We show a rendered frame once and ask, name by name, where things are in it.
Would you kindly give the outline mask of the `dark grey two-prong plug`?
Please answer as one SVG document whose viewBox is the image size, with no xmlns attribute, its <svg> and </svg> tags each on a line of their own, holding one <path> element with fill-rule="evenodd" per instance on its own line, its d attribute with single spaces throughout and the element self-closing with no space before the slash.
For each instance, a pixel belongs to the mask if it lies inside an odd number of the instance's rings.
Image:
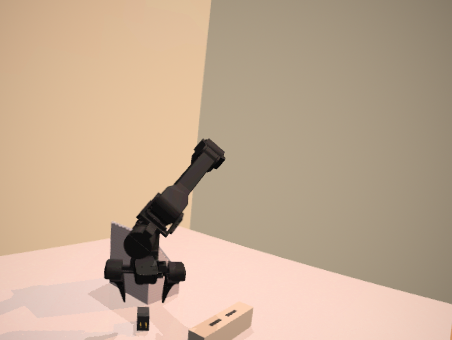
<svg viewBox="0 0 452 340">
<path fill-rule="evenodd" d="M 137 331 L 149 331 L 150 307 L 138 307 L 137 309 Z"/>
</svg>

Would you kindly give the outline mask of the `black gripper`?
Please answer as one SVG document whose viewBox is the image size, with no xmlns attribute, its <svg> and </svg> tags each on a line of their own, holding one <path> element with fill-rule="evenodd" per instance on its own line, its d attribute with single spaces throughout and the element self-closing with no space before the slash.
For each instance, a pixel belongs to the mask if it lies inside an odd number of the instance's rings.
<svg viewBox="0 0 452 340">
<path fill-rule="evenodd" d="M 148 256 L 156 256 L 156 260 L 159 260 L 159 244 L 155 245 Z M 153 251 L 154 250 L 154 251 Z M 125 280 L 124 274 L 134 274 L 130 269 L 130 265 L 123 264 L 123 260 L 108 259 L 104 268 L 104 278 L 110 279 L 110 282 L 115 282 L 125 302 Z M 184 282 L 186 279 L 186 270 L 182 261 L 168 261 L 167 274 L 165 276 L 163 290 L 162 290 L 162 303 L 165 302 L 166 296 L 169 293 L 173 285 Z"/>
</svg>

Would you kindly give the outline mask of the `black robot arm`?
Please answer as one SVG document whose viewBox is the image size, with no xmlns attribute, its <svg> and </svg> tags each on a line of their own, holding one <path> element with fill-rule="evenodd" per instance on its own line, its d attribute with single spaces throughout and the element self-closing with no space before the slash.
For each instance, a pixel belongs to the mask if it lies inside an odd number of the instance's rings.
<svg viewBox="0 0 452 340">
<path fill-rule="evenodd" d="M 153 285 L 157 278 L 163 279 L 166 276 L 166 262 L 148 255 L 159 244 L 160 234 L 166 238 L 177 229 L 183 220 L 182 212 L 188 205 L 188 195 L 202 177 L 207 172 L 218 169 L 226 159 L 225 152 L 211 139 L 202 139 L 194 151 L 191 165 L 172 186 L 166 187 L 162 194 L 158 193 L 143 207 L 136 217 L 136 224 L 124 240 L 124 250 L 131 257 L 130 269 L 139 285 Z M 166 226 L 171 223 L 173 224 L 168 229 Z"/>
</svg>

